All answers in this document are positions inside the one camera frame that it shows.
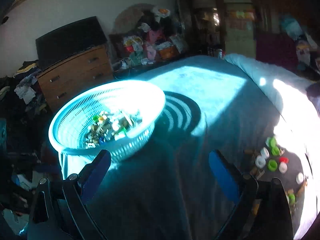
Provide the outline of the green bottle cap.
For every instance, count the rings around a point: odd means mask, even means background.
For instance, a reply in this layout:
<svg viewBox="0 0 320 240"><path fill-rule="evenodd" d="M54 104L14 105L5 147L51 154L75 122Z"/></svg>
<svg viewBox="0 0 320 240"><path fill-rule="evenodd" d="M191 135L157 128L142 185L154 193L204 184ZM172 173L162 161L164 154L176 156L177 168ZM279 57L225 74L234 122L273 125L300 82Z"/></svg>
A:
<svg viewBox="0 0 320 240"><path fill-rule="evenodd" d="M274 159L270 159L267 163L267 168L271 171L271 172L274 172L277 170L278 168L278 163L276 160Z"/></svg>

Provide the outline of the light blue plastic basket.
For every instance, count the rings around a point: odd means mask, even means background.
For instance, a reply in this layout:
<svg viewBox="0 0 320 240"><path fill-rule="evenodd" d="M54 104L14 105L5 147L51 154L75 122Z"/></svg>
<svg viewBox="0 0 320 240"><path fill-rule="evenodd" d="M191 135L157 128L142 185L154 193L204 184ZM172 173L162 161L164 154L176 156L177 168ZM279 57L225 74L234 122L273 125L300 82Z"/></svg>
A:
<svg viewBox="0 0 320 240"><path fill-rule="evenodd" d="M120 162L148 142L164 105L163 90L152 83L107 83L66 103L49 126L49 141L65 155L90 157L107 150Z"/></svg>

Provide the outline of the dark grey fleece blanket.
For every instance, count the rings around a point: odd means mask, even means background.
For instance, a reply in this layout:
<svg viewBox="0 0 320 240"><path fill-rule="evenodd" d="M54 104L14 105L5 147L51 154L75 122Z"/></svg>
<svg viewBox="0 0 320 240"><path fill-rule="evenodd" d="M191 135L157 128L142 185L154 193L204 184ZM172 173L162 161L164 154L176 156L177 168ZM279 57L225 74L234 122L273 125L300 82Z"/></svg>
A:
<svg viewBox="0 0 320 240"><path fill-rule="evenodd" d="M88 204L108 239L292 239L285 180L255 179L251 158L279 112L242 88L226 108L167 91L149 142L110 169Z"/></svg>

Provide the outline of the teal bed sheet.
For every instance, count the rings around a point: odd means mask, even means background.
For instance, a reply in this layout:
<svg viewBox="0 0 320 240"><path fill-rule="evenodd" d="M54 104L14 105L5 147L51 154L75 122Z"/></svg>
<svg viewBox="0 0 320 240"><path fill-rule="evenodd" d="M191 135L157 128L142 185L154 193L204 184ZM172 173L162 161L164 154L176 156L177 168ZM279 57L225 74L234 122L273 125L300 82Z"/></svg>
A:
<svg viewBox="0 0 320 240"><path fill-rule="evenodd" d="M205 181L208 154L219 150L240 171L251 170L245 150L264 146L279 111L239 67L195 56L143 73L164 91L166 104L148 143L113 164L103 184Z"/></svg>

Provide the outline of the black television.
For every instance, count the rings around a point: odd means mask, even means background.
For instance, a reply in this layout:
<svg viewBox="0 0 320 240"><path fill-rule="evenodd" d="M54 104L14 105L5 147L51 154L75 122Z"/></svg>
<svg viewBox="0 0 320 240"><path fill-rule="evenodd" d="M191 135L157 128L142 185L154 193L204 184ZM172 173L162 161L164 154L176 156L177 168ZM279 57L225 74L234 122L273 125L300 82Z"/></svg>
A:
<svg viewBox="0 0 320 240"><path fill-rule="evenodd" d="M35 40L38 66L44 70L62 60L93 47L107 38L97 17L89 17L59 27Z"/></svg>

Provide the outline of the pile of bags and clothes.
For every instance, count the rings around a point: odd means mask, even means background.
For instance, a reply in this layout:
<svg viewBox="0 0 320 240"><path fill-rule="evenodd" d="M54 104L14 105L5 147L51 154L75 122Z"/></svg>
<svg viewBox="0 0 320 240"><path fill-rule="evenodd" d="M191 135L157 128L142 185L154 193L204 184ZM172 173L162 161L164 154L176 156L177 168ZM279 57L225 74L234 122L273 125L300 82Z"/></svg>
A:
<svg viewBox="0 0 320 240"><path fill-rule="evenodd" d="M167 8L145 3L131 5L116 17L109 44L113 57L132 66L172 61L189 50L180 19Z"/></svg>

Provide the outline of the wooden drawer chest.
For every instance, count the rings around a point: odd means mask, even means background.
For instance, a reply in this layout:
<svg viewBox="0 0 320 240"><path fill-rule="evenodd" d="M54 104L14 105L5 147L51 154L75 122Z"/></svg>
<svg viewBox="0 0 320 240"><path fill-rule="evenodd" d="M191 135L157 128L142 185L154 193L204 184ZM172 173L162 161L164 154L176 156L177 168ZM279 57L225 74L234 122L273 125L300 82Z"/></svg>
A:
<svg viewBox="0 0 320 240"><path fill-rule="evenodd" d="M37 80L50 110L55 113L82 92L113 80L106 46L73 55L42 71Z"/></svg>

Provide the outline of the green cap top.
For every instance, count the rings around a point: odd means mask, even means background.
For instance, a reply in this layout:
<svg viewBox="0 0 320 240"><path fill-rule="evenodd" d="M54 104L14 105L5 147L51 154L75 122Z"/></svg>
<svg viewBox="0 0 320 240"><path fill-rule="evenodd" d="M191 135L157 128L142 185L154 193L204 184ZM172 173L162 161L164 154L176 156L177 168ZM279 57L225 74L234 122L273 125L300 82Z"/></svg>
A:
<svg viewBox="0 0 320 240"><path fill-rule="evenodd" d="M280 149L278 146L272 146L271 147L271 153L274 156L279 156L280 155Z"/></svg>

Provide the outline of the light blue duvet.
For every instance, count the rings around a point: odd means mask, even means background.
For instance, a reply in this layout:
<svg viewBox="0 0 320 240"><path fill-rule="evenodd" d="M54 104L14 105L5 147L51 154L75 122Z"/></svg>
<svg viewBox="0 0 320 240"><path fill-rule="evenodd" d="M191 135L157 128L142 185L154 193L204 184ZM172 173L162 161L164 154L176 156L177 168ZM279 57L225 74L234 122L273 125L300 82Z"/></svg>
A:
<svg viewBox="0 0 320 240"><path fill-rule="evenodd" d="M306 92L311 81L283 67L244 55L228 54L224 59L239 67L258 85L292 131L308 139L319 139L319 116Z"/></svg>

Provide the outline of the white cap far right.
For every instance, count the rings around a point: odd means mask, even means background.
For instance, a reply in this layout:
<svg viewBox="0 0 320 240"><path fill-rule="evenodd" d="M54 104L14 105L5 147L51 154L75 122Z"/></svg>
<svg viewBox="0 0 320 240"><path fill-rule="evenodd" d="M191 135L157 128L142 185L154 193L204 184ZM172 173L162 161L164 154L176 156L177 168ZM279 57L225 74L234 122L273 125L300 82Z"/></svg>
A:
<svg viewBox="0 0 320 240"><path fill-rule="evenodd" d="M299 172L296 176L296 183L300 185L304 181L304 174L302 172Z"/></svg>

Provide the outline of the stacked cardboard boxes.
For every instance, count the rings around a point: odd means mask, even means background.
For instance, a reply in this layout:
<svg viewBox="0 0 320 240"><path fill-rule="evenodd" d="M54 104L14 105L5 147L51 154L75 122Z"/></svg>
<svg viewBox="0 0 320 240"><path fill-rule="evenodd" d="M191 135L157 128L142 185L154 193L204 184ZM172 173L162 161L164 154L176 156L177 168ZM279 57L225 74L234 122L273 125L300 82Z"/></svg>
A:
<svg viewBox="0 0 320 240"><path fill-rule="evenodd" d="M225 51L256 57L255 10L251 0L223 0L225 4Z"/></svg>

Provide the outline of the red bottle cap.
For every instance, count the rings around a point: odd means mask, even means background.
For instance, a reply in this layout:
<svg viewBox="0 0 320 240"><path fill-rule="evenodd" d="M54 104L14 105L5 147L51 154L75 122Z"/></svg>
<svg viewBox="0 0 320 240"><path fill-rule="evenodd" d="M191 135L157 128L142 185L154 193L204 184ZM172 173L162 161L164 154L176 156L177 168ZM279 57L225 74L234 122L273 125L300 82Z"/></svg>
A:
<svg viewBox="0 0 320 240"><path fill-rule="evenodd" d="M280 157L280 158L279 158L279 162L280 162L280 163L284 162L284 163L287 164L287 163L289 162L289 159L288 159L287 157Z"/></svg>

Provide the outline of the white bottle cap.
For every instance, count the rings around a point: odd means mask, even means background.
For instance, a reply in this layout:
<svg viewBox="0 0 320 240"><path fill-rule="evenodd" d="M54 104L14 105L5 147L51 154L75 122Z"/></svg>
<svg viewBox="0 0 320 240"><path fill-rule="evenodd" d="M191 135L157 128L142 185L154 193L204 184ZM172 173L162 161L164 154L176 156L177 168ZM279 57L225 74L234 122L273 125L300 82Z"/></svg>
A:
<svg viewBox="0 0 320 240"><path fill-rule="evenodd" d="M255 165L259 169L264 168L266 165L266 159L262 155L258 155L255 159Z"/></svg>

